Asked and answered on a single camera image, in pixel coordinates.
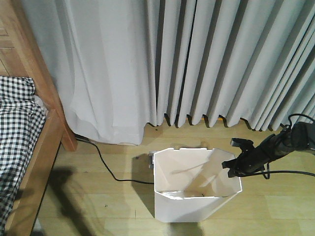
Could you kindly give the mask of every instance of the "robotic arm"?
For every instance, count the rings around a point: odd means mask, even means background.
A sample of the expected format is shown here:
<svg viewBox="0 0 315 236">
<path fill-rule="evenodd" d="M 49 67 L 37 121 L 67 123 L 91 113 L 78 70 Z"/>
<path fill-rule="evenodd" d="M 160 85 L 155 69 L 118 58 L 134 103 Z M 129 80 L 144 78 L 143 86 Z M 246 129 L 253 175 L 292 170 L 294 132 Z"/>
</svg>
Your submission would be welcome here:
<svg viewBox="0 0 315 236">
<path fill-rule="evenodd" d="M 251 140 L 238 138 L 232 138 L 231 145 L 239 147 L 242 153 L 236 159 L 222 162 L 222 167 L 230 169 L 229 177 L 244 177 L 265 170 L 265 164 L 293 151 L 315 154 L 315 123 L 298 122 L 292 129 L 286 125 L 279 134 L 270 135 L 257 147 Z"/>
</svg>

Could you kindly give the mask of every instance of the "wooden bed frame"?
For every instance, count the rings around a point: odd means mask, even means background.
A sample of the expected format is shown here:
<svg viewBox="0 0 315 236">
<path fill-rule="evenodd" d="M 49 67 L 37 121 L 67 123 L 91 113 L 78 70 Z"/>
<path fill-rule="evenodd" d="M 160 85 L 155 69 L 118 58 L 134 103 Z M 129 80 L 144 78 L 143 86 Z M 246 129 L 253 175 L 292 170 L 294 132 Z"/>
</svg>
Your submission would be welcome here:
<svg viewBox="0 0 315 236">
<path fill-rule="evenodd" d="M 31 77 L 49 114 L 6 224 L 7 236 L 30 235 L 60 142 L 77 147 L 47 66 L 19 0 L 0 0 L 0 75 Z"/>
</svg>

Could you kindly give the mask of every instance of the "white bin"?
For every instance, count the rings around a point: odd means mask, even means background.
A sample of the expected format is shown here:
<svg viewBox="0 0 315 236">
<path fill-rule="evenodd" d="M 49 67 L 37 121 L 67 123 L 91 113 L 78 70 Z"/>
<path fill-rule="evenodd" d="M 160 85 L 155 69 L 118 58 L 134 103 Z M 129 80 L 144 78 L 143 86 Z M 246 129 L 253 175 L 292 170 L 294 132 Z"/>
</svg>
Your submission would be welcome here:
<svg viewBox="0 0 315 236">
<path fill-rule="evenodd" d="M 154 153 L 155 218 L 199 222 L 242 191 L 221 163 L 235 156 L 220 149 L 168 148 Z"/>
</svg>

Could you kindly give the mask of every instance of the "black cable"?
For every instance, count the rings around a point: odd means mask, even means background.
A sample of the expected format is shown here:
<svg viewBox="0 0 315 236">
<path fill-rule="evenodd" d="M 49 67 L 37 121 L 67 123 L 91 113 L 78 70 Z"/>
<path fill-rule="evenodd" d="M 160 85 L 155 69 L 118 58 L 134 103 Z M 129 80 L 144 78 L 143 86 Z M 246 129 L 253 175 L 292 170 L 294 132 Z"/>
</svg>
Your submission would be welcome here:
<svg viewBox="0 0 315 236">
<path fill-rule="evenodd" d="M 290 127 L 292 128 L 292 121 L 291 121 L 291 117 L 305 117 L 311 121 L 313 121 L 313 123 L 315 123 L 315 119 L 313 119 L 312 117 L 308 116 L 308 115 L 305 115 L 305 114 L 301 114 L 301 113 L 294 113 L 294 114 L 291 114 L 287 117 L 287 119 L 289 120 L 290 122 Z"/>
<path fill-rule="evenodd" d="M 264 178 L 265 179 L 270 179 L 270 173 L 268 173 L 268 172 L 270 172 L 270 168 L 269 168 L 269 162 L 267 163 L 267 175 L 262 171 L 262 174 L 264 175 Z"/>
<path fill-rule="evenodd" d="M 154 184 L 153 182 L 145 182 L 145 181 L 140 181 L 140 180 L 136 180 L 136 179 L 118 179 L 115 177 L 114 173 L 110 170 L 110 168 L 108 167 L 108 165 L 106 164 L 106 162 L 104 161 L 103 157 L 102 157 L 102 154 L 100 153 L 100 150 L 98 148 L 98 146 L 90 141 L 87 141 L 87 140 L 83 140 L 83 139 L 79 139 L 79 138 L 76 138 L 76 140 L 80 141 L 80 142 L 84 142 L 84 143 L 87 143 L 87 144 L 91 144 L 93 145 L 94 147 L 96 147 L 97 149 L 97 152 L 98 152 L 98 155 L 101 159 L 101 161 L 103 162 L 104 166 L 106 167 L 106 169 L 108 170 L 108 172 L 112 175 L 112 177 L 116 180 L 116 181 L 119 181 L 119 182 L 124 182 L 124 181 L 130 181 L 130 182 L 136 182 L 136 183 L 143 183 L 143 184 Z"/>
<path fill-rule="evenodd" d="M 278 174 L 278 173 L 302 174 L 302 175 L 315 177 L 314 173 L 305 172 L 305 171 L 264 171 L 260 173 L 249 174 L 249 175 L 237 175 L 237 177 L 248 177 L 248 176 L 258 176 L 258 175 L 265 175 L 265 174 Z"/>
</svg>

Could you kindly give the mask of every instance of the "black and white gingham fabric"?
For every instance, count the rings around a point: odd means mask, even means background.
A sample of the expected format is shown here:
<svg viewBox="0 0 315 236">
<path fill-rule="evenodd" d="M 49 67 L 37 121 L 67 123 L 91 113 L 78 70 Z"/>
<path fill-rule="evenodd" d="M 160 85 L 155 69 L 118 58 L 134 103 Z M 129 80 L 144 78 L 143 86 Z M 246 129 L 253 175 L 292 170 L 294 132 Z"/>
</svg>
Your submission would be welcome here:
<svg viewBox="0 0 315 236">
<path fill-rule="evenodd" d="M 31 78 L 0 76 L 0 236 L 45 123 Z"/>
</svg>

